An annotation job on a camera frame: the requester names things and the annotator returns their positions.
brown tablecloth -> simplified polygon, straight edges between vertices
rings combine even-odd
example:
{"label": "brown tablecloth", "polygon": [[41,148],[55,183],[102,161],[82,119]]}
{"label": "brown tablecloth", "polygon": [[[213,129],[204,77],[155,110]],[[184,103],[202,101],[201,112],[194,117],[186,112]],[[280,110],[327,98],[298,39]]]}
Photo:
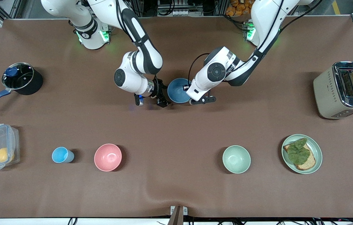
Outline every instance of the brown tablecloth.
{"label": "brown tablecloth", "polygon": [[[187,77],[193,59],[216,47],[242,60],[254,49],[224,18],[142,24],[164,58],[158,77],[166,84]],[[21,162],[0,171],[0,218],[145,217],[169,214],[171,205],[198,217],[353,217],[353,117],[320,118],[312,87],[336,61],[353,61],[350,17],[301,18],[242,87],[222,83],[212,90],[215,103],[167,108],[136,107],[133,94],[114,84],[122,56],[135,50],[124,33],[88,50],[72,30],[66,20],[6,20],[0,28],[0,79],[15,62],[44,76],[36,94],[0,99],[0,123],[19,129],[21,145]],[[284,138],[296,133],[322,149],[314,174],[296,174],[281,158]],[[116,172],[93,162],[105,143],[122,149]],[[234,144],[252,159],[240,175],[221,161]],[[59,146],[75,152],[74,162],[51,160]]]}

blue cup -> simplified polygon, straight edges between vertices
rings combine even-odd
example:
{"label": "blue cup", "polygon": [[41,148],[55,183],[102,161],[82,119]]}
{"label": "blue cup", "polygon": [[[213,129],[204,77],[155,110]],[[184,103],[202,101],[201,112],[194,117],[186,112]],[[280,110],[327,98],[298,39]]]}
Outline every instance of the blue cup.
{"label": "blue cup", "polygon": [[74,153],[64,147],[58,147],[52,153],[52,160],[55,163],[69,163],[74,157]]}
{"label": "blue cup", "polygon": [[188,79],[177,78],[168,85],[167,93],[171,101],[175,103],[185,103],[188,102],[191,97],[186,94],[186,91],[183,90],[183,86],[188,85]]}

lettuce leaf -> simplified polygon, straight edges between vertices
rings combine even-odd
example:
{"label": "lettuce leaf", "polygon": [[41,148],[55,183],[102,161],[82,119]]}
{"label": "lettuce leaf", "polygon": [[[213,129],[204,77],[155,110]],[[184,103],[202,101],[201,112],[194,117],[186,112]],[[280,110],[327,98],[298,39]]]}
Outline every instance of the lettuce leaf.
{"label": "lettuce leaf", "polygon": [[310,156],[310,151],[304,148],[307,139],[298,140],[288,147],[288,158],[296,165],[303,165]]}
{"label": "lettuce leaf", "polygon": [[302,138],[302,139],[299,139],[295,142],[293,142],[292,144],[294,144],[296,146],[296,148],[301,148],[303,147],[307,142],[307,138]]}

green led light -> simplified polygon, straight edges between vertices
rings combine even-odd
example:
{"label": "green led light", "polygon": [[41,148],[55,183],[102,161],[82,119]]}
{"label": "green led light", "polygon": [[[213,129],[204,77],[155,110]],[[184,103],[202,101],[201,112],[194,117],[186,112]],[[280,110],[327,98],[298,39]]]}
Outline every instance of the green led light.
{"label": "green led light", "polygon": [[256,29],[255,29],[255,27],[253,27],[253,29],[248,32],[247,39],[252,40],[255,32],[256,32]]}
{"label": "green led light", "polygon": [[77,32],[76,34],[78,35],[79,42],[82,43],[82,40],[81,40],[81,38],[80,38],[80,36],[79,36],[79,33]]}
{"label": "green led light", "polygon": [[108,34],[106,32],[101,31],[100,34],[101,34],[104,42],[107,42],[109,40]]}

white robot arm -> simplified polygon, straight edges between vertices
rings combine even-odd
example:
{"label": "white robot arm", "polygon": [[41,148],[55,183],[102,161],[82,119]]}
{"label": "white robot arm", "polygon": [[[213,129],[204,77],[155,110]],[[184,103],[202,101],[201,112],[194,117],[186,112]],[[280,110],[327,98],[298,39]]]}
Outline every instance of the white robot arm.
{"label": "white robot arm", "polygon": [[216,48],[206,57],[204,67],[192,80],[187,94],[194,101],[200,101],[207,91],[222,81],[227,81],[231,86],[244,84],[277,40],[281,23],[299,1],[255,1],[251,9],[251,17],[256,28],[255,35],[258,35],[259,46],[245,62],[226,47]]}
{"label": "white robot arm", "polygon": [[162,67],[162,57],[154,47],[136,14],[123,0],[88,0],[90,7],[102,22],[125,31],[138,48],[127,52],[121,66],[115,71],[114,82],[122,90],[135,94],[136,105],[143,105],[144,97],[157,99],[157,105],[169,102],[162,94],[166,86],[160,79],[148,80],[143,74],[156,75]]}
{"label": "white robot arm", "polygon": [[101,21],[94,19],[89,10],[77,5],[78,0],[41,0],[43,8],[55,17],[67,17],[75,27],[82,44],[98,49],[108,40],[101,33]]}
{"label": "white robot arm", "polygon": [[76,5],[79,0],[41,0],[44,9],[57,17],[67,17],[77,30],[82,44],[89,49],[98,49],[105,44],[100,29],[101,23],[122,29],[138,48],[125,53],[121,66],[115,71],[115,84],[121,89],[134,93],[137,105],[143,104],[144,97],[157,99],[165,107],[169,102],[162,94],[166,88],[160,79],[149,81],[143,74],[156,75],[162,67],[162,57],[152,44],[135,13],[123,0],[88,0],[97,19],[92,18],[88,9]]}

